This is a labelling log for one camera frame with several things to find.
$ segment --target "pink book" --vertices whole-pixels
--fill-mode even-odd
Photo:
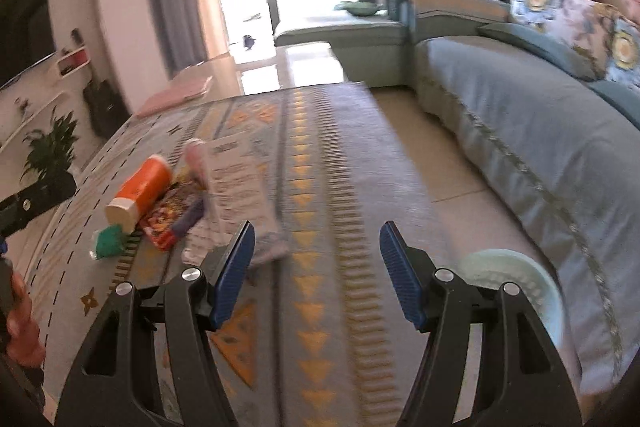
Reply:
[[[211,80],[211,76],[205,76],[183,81],[174,81],[172,82],[173,85],[168,89],[150,96],[135,113],[135,117],[145,118],[146,116],[204,96],[209,91]]]

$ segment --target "television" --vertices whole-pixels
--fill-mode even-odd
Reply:
[[[47,0],[0,0],[0,89],[55,51]]]

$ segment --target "finger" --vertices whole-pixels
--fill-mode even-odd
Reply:
[[[11,286],[14,289],[15,298],[20,301],[27,295],[27,286],[24,284],[24,279],[18,274],[18,272],[14,272],[11,276]]]
[[[13,338],[20,337],[22,329],[31,320],[31,298],[27,295],[22,298],[6,317],[6,329]]]
[[[19,359],[29,356],[40,344],[40,327],[31,321],[24,328],[20,337],[14,338],[6,347],[6,353],[11,359],[18,362]]]
[[[40,367],[44,362],[45,349],[42,344],[38,344],[36,348],[28,355],[15,360],[22,367]]]

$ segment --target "black bag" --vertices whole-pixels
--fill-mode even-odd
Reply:
[[[89,106],[91,127],[101,138],[110,139],[129,120],[122,97],[106,80],[90,80],[82,90],[82,97]]]

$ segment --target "sofa cushion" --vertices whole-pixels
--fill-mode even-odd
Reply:
[[[616,22],[606,79],[640,95],[640,28],[622,16]]]
[[[573,48],[604,78],[618,11],[590,0],[511,0],[511,17]]]
[[[636,96],[623,84],[606,80],[589,84],[589,87],[640,130],[640,96]]]
[[[506,42],[533,53],[537,57],[544,58],[574,78],[587,82],[596,80],[593,68],[585,57],[578,55],[566,44],[557,42],[527,26],[498,22],[480,26],[478,33],[483,37]]]
[[[380,46],[402,44],[406,29],[383,15],[355,17],[345,11],[284,20],[276,28],[276,46],[328,42],[332,46]]]

